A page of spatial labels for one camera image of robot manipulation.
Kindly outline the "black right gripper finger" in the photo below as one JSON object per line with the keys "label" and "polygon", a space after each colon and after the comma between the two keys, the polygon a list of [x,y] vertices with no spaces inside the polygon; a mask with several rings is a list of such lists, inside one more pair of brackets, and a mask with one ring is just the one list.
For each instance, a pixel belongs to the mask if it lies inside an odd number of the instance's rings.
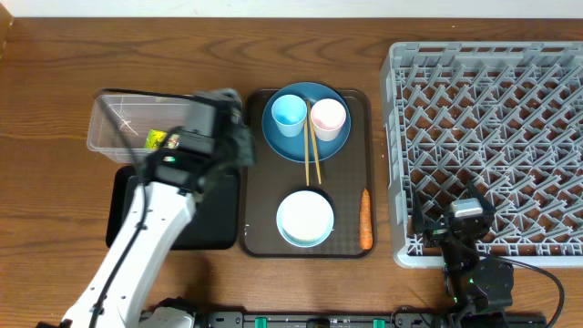
{"label": "black right gripper finger", "polygon": [[479,202],[480,206],[483,209],[483,213],[484,214],[495,214],[496,213],[496,207],[494,205],[492,205],[480,192],[479,190],[475,187],[475,185],[469,181],[466,184],[466,190],[468,192],[468,194],[474,198],[477,199],[477,201]]}
{"label": "black right gripper finger", "polygon": [[413,192],[412,227],[415,234],[422,234],[425,230],[422,205],[415,191]]}

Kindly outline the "orange carrot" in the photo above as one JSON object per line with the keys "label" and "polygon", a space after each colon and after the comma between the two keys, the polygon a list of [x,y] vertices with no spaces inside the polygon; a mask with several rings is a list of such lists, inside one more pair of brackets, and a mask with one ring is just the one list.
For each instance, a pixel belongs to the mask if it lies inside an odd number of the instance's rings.
{"label": "orange carrot", "polygon": [[361,197],[359,241],[364,251],[373,247],[372,203],[368,189],[364,189]]}

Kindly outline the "light blue cup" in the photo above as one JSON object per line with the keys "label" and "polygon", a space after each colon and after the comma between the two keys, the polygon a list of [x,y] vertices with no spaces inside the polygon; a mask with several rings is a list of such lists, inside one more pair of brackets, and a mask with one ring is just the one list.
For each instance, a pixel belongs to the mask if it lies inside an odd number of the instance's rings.
{"label": "light blue cup", "polygon": [[282,135],[293,138],[303,129],[307,105],[299,96],[284,95],[275,99],[271,106],[271,115]]}

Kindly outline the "light blue bowl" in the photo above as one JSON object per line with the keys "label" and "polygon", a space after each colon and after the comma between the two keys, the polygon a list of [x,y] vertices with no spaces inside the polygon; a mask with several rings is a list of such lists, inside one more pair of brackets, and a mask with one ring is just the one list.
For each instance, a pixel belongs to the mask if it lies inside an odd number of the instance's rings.
{"label": "light blue bowl", "polygon": [[315,247],[332,233],[334,210],[322,194],[299,190],[280,203],[276,225],[289,244],[299,248]]}

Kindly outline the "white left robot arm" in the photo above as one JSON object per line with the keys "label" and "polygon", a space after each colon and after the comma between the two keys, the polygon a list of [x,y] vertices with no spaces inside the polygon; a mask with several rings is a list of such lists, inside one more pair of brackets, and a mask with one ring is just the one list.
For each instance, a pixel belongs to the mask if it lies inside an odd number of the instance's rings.
{"label": "white left robot arm", "polygon": [[142,309],[172,245],[225,172],[255,162],[242,102],[231,88],[186,98],[185,123],[144,159],[131,151],[138,185],[127,217],[97,273],[60,321],[62,327],[192,327],[196,314],[169,299]]}

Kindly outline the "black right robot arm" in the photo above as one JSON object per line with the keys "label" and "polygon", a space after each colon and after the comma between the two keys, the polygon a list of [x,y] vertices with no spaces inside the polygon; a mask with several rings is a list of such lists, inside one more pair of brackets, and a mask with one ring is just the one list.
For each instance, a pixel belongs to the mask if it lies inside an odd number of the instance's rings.
{"label": "black right robot arm", "polygon": [[453,201],[440,221],[425,219],[420,198],[413,195],[414,233],[426,248],[438,248],[444,259],[445,288],[455,307],[433,327],[508,327],[505,308],[513,304],[514,268],[481,255],[476,242],[492,226],[496,208],[477,188],[466,186],[468,197]]}

